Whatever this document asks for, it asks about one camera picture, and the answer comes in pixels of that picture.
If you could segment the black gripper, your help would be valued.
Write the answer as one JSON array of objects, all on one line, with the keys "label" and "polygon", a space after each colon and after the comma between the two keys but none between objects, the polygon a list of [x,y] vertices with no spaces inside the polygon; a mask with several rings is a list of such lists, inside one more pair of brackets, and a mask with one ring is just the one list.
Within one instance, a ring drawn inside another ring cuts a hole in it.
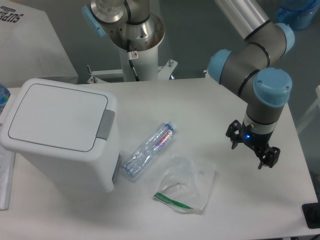
[{"label": "black gripper", "polygon": [[242,125],[234,120],[227,128],[226,136],[230,139],[234,150],[238,143],[243,143],[252,149],[260,160],[258,169],[263,166],[272,168],[279,159],[281,150],[277,147],[270,147],[269,140],[273,134],[276,122],[272,124],[258,124],[253,121],[243,121]]}]

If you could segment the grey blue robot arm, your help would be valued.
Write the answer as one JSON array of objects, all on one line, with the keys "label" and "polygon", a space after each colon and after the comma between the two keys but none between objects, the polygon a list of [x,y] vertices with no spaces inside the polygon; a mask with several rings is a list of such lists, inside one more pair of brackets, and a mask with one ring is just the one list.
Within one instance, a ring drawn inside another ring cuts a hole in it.
[{"label": "grey blue robot arm", "polygon": [[217,5],[246,43],[239,52],[219,50],[207,68],[211,78],[247,103],[243,121],[233,121],[226,136],[233,148],[245,144],[261,167],[272,168],[281,151],[269,140],[292,89],[290,75],[273,63],[294,46],[295,34],[288,25],[273,23],[255,0]]}]

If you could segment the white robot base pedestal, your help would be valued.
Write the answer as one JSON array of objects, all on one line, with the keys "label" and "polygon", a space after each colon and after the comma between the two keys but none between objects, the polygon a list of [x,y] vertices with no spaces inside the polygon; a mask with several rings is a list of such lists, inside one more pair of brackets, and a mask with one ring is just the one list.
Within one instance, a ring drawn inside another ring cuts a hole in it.
[{"label": "white robot base pedestal", "polygon": [[109,35],[117,47],[124,82],[172,80],[178,63],[158,64],[165,37],[162,20],[151,13],[148,0],[92,0],[81,9],[91,30]]}]

